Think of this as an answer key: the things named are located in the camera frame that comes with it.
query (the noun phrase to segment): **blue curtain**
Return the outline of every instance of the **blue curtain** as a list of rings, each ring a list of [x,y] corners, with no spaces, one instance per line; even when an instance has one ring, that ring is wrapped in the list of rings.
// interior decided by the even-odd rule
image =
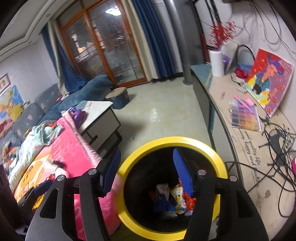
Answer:
[[[48,50],[49,56],[54,64],[55,70],[57,71],[57,64],[55,61],[52,45],[51,45],[51,42],[49,39],[48,26],[45,25],[41,32],[42,32],[44,42],[45,42],[46,48]],[[72,68],[72,66],[69,64],[69,61],[68,61],[68,59],[65,55],[65,52],[64,52],[59,40],[57,39],[57,37],[56,37],[56,43],[57,43],[57,51],[59,54],[59,60],[60,60],[61,66],[62,66],[62,73],[61,74],[64,77],[63,79],[65,82],[66,89],[71,93],[75,92],[75,91],[79,90],[80,87],[82,87],[86,84],[86,80],[81,75],[79,75]]]
[[[144,30],[158,77],[169,77],[175,74],[168,41],[151,1],[132,0],[132,2]]]

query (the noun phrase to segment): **ceiling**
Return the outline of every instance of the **ceiling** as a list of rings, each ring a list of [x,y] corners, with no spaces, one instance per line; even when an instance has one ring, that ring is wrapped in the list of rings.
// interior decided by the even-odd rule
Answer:
[[[0,38],[0,62],[36,43],[47,21],[73,0],[28,0],[12,18]]]

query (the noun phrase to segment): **sliding glass door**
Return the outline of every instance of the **sliding glass door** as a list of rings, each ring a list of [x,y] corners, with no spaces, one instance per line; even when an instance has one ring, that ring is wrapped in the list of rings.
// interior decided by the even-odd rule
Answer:
[[[106,73],[118,86],[145,82],[139,54],[120,1],[91,2],[75,2],[59,17],[65,45],[78,72],[88,80]]]

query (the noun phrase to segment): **wooden door frame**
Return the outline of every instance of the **wooden door frame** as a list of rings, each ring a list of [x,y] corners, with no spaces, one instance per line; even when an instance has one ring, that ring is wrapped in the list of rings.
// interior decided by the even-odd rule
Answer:
[[[82,1],[81,1],[81,0],[77,0],[77,1],[80,2],[81,7],[83,8],[84,6],[83,6]],[[98,0],[98,1],[95,1],[95,2],[93,2],[92,4],[90,4],[90,5],[86,6],[86,7],[84,7],[81,11],[79,11],[78,13],[76,13],[76,14],[75,14],[75,15],[74,15],[74,16],[73,16],[73,17],[72,17],[72,18],[71,18],[71,19],[70,19],[65,25],[63,25],[63,26],[61,26],[61,24],[60,24],[59,21],[58,21],[59,29],[60,29],[60,32],[61,32],[62,39],[63,39],[63,41],[64,41],[64,44],[65,44],[66,50],[67,50],[67,52],[69,53],[69,56],[70,56],[70,58],[71,58],[71,61],[72,61],[73,65],[74,65],[75,69],[77,70],[77,72],[78,72],[80,75],[82,75],[81,70],[80,70],[80,68],[79,68],[79,66],[78,66],[78,64],[77,64],[76,59],[75,59],[74,53],[73,53],[73,51],[72,51],[72,49],[71,49],[71,46],[70,46],[70,44],[69,44],[69,41],[68,41],[68,39],[67,39],[67,36],[66,36],[65,31],[66,31],[67,28],[70,27],[70,25],[72,25],[72,24],[73,24],[75,21],[77,21],[80,17],[83,17],[84,20],[85,20],[85,22],[86,22],[86,25],[87,25],[87,30],[89,31],[90,36],[91,36],[91,38],[93,39],[93,43],[94,43],[94,45],[95,45],[95,47],[96,47],[96,50],[97,50],[97,52],[98,52],[98,54],[99,54],[99,57],[100,57],[100,59],[101,59],[101,61],[102,61],[102,64],[103,64],[103,66],[104,66],[104,68],[105,68],[105,70],[106,70],[107,75],[109,76],[110,80],[111,80],[112,83],[114,84],[114,87],[116,87],[116,88],[117,88],[117,87],[129,87],[129,86],[135,86],[135,85],[138,85],[138,84],[141,84],[141,83],[147,82],[146,74],[145,74],[145,71],[144,71],[144,68],[143,68],[143,65],[142,65],[142,61],[141,61],[141,59],[140,59],[140,55],[139,55],[139,52],[138,52],[138,48],[137,48],[136,43],[135,43],[135,41],[134,41],[134,37],[133,37],[132,31],[131,31],[131,27],[130,27],[130,25],[129,25],[129,22],[128,22],[128,19],[127,19],[127,16],[126,16],[126,12],[124,11],[124,8],[123,8],[123,6],[122,6],[121,1],[120,1],[120,0],[114,0],[115,3],[117,4],[118,8],[120,9],[121,17],[122,17],[122,19],[123,19],[124,26],[125,26],[125,28],[126,28],[126,30],[127,30],[127,32],[128,32],[128,36],[129,36],[129,38],[130,38],[131,44],[132,44],[133,49],[134,49],[134,51],[135,51],[135,54],[136,54],[136,56],[137,56],[137,58],[138,58],[138,61],[139,61],[139,64],[140,64],[140,68],[141,68],[141,71],[142,71],[142,73],[143,73],[143,75],[144,75],[144,77],[141,78],[141,79],[132,80],[132,81],[129,81],[129,82],[126,82],[126,83],[122,83],[122,84],[119,84],[119,85],[118,85],[118,83],[116,82],[115,77],[114,77],[114,74],[113,74],[113,72],[112,72],[112,70],[111,70],[111,68],[110,68],[110,66],[109,66],[109,64],[108,64],[108,61],[107,61],[107,59],[106,59],[106,56],[105,56],[105,54],[104,54],[104,52],[103,52],[103,50],[102,50],[102,48],[101,48],[101,46],[100,46],[100,43],[99,43],[99,41],[98,41],[98,39],[97,39],[97,37],[96,37],[96,33],[95,33],[94,29],[93,29],[93,26],[92,26],[92,23],[91,23],[91,19],[90,19],[89,14],[88,14],[89,11],[95,9],[96,7],[98,7],[99,5],[101,5],[102,3],[106,2],[106,1],[108,1],[108,0]]]

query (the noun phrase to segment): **stool top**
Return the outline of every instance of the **stool top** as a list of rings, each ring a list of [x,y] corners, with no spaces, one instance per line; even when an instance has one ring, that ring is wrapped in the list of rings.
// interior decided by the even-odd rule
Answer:
[[[126,90],[126,87],[120,87],[112,90],[109,94],[107,94],[106,99],[116,97],[121,95]]]

